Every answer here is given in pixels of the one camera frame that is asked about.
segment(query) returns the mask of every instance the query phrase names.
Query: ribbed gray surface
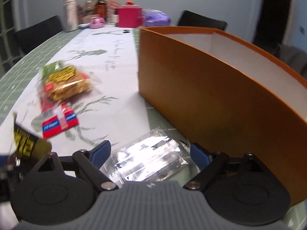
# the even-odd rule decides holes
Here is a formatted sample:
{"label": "ribbed gray surface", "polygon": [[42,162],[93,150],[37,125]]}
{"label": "ribbed gray surface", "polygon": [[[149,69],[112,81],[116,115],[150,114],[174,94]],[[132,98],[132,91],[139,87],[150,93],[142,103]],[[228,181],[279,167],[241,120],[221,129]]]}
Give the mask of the ribbed gray surface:
{"label": "ribbed gray surface", "polygon": [[200,192],[181,188],[177,181],[130,182],[100,194],[82,217],[56,226],[22,221],[14,230],[283,230],[282,222],[261,227],[240,226],[220,217]]}

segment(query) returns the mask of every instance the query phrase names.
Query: chair backrest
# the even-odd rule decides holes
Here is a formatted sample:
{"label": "chair backrest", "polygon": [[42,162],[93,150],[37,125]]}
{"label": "chair backrest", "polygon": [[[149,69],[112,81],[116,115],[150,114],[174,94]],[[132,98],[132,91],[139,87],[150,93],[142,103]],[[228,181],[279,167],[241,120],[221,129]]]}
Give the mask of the chair backrest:
{"label": "chair backrest", "polygon": [[191,11],[185,10],[179,19],[178,26],[212,27],[220,30],[225,30],[227,22],[204,17]]}
{"label": "chair backrest", "polygon": [[58,16],[54,16],[16,32],[15,38],[22,51],[27,54],[61,31],[63,31],[61,21]]}

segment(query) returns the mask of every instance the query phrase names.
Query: water bottle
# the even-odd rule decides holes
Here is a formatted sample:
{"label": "water bottle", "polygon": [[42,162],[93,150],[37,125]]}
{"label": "water bottle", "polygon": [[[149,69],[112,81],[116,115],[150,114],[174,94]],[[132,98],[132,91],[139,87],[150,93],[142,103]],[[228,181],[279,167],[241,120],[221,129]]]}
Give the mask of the water bottle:
{"label": "water bottle", "polygon": [[64,0],[64,23],[67,32],[71,32],[78,29],[76,0]]}

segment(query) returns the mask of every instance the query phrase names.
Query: orange box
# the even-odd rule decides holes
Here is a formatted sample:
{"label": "orange box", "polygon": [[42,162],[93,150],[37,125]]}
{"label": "orange box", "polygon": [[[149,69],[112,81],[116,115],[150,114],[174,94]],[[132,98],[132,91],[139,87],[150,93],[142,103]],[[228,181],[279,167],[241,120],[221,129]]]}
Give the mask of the orange box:
{"label": "orange box", "polygon": [[307,81],[282,61],[221,30],[150,27],[139,91],[190,141],[255,153],[292,204],[307,198]]}

